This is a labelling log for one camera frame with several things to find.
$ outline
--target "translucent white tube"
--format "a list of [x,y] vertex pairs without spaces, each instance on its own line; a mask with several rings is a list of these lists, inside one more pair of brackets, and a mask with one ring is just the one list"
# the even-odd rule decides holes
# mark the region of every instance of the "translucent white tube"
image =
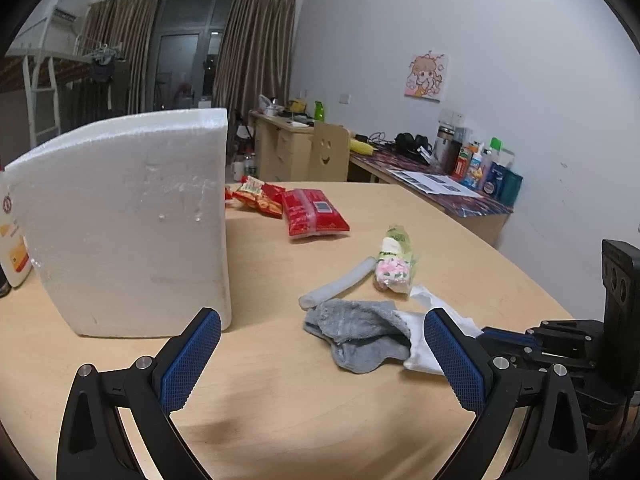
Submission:
[[373,269],[376,268],[376,259],[370,256],[362,263],[358,264],[351,272],[345,274],[339,280],[335,280],[327,285],[316,288],[316,290],[305,294],[298,300],[298,304],[302,310],[309,310],[315,306],[318,306],[323,301],[335,298],[341,292],[344,292],[350,286],[355,285],[360,280],[364,279]]

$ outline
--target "white foam box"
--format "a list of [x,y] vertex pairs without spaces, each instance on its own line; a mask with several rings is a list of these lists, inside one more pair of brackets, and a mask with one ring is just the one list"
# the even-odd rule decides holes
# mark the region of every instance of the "white foam box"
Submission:
[[177,335],[203,306],[231,323],[226,110],[92,123],[5,177],[42,284],[81,335]]

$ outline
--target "cabinet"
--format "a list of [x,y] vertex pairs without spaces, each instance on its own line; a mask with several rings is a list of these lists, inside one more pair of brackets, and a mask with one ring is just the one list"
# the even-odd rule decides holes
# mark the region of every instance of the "cabinet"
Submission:
[[255,128],[255,163],[264,182],[308,179],[314,129],[291,126],[285,118],[251,113]]

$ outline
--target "white bottle with orange label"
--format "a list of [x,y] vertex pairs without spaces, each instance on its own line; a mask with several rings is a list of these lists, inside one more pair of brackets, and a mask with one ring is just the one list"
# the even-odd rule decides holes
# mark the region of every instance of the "white bottle with orange label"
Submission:
[[11,286],[20,285],[29,275],[31,261],[24,238],[13,215],[13,203],[4,171],[0,168],[0,265]]

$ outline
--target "paper sheet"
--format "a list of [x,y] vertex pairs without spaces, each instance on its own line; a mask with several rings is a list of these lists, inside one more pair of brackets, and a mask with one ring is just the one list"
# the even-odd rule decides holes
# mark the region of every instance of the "paper sheet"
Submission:
[[426,194],[480,198],[478,193],[462,186],[449,176],[425,174],[417,171],[389,171],[389,173]]

